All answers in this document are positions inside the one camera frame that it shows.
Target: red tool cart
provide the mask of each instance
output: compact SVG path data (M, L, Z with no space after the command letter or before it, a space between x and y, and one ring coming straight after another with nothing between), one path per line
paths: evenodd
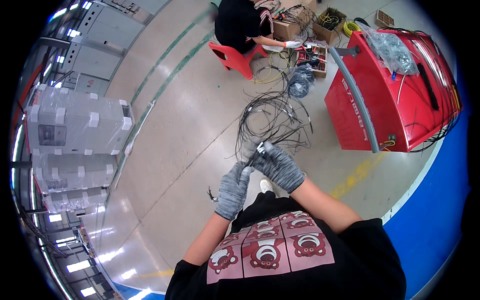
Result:
M408 152L451 127L462 102L445 58L430 36L379 32L396 34L403 41L415 64L424 66L434 96L422 76L392 75L381 67L362 33L354 31L347 49L329 49L338 71L325 103L342 149Z

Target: gray knit glove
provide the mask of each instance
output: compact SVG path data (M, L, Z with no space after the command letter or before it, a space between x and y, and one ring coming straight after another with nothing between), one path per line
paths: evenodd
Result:
M253 167L289 194L292 193L305 180L305 175L282 148L270 142L264 142L263 146L265 152L253 162Z
M245 166L245 162L236 163L230 172L223 175L218 189L218 205L215 212L230 221L243 208L247 197L248 182L253 168Z

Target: green floor line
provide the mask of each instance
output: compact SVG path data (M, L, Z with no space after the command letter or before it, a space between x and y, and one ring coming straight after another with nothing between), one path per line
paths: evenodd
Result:
M153 107L155 106L155 103L157 99L163 94L167 86L170 84L170 82L173 80L175 76L185 67L187 62L189 62L192 57L198 52L200 48L202 48L203 45L205 45L214 35L214 30L210 31L207 35L203 37L203 39L194 47L190 50L190 52L178 63L178 65L173 69L173 71L170 73L170 75L165 79L163 84L160 86L158 91L155 93L155 96L153 99L148 103L148 106L146 110L143 112L142 116L138 120L138 122L135 124L135 127L133 128L132 132L130 133L130 136L127 141L127 145L131 144L133 145L138 133L140 132L140 129L143 127L143 124L145 123L145 120L147 119L148 115L152 111ZM115 177L113 182L115 182L114 189L117 187L118 180L120 180L120 174L123 171L123 167L125 166L125 160L126 160L126 155L125 152L122 153L120 162L119 162L119 167L117 169L117 173L115 174Z
M155 65L150 69L150 72L148 72L147 76L145 76L144 80L138 87L138 89L135 92L135 95L133 95L132 100L130 101L130 105L133 106L135 101L137 100L138 96L140 95L141 91L144 89L145 85L148 82L148 79L152 74L155 72L155 69L160 65L160 63L163 61L163 59L173 50L173 48L180 42L180 40L195 26L195 24L199 23L201 20L203 20L206 16L208 15L208 11L205 11L201 13L198 17L195 18L193 23L191 23L187 28L185 28L184 31L170 44L170 46L163 52L163 54L160 56L160 58L156 61Z

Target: gray handle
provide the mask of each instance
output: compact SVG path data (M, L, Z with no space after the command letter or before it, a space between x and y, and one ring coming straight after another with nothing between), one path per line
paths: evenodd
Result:
M372 152L377 153L380 151L378 146L377 136L375 135L375 128L373 127L372 120L370 119L370 113L368 113L368 109L365 106L365 102L363 101L363 97L360 93L360 89L355 82L352 74L348 71L347 66L343 62L342 58L338 54L337 50L334 47L329 48L330 54L332 54L333 59L335 60L338 68L343 74L345 81L347 82L350 91L352 92L353 99L357 102L357 107L360 112L360 116L363 119L363 124L365 126L365 130L367 132L367 137L370 141L370 146L372 147Z

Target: concrete floor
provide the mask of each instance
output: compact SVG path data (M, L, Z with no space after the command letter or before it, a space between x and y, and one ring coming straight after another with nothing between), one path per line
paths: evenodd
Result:
M381 8L396 26L432 34L454 68L454 54L445 38L410 0L324 0L317 13L327 6L349 18L362 17L373 27L375 12ZM91 208L82 217L100 262L119 284L166 291L172 269L215 209L206 194L208 186L216 193L220 178L236 162L231 156L238 117L248 100L245 93L275 90L275 83L254 84L237 71L225 71L206 45L193 58L185 58L205 36L208 40L213 25L205 22L191 26L159 61L204 8L204 1L172 0L138 37L107 92L108 97L134 99L137 121L148 103L157 100L116 190L111 191L106 211ZM342 35L341 46L347 41ZM409 189L433 147L423 154L341 150L323 100L338 69L331 57L328 60L327 77L318 79L302 100L314 134L311 148L301 149L295 159L321 189L363 218L382 217ZM252 68L260 66L256 62ZM246 205L260 191L262 177L258 171L252 174ZM285 195L285 191L276 192ZM131 277L122 276L132 269Z

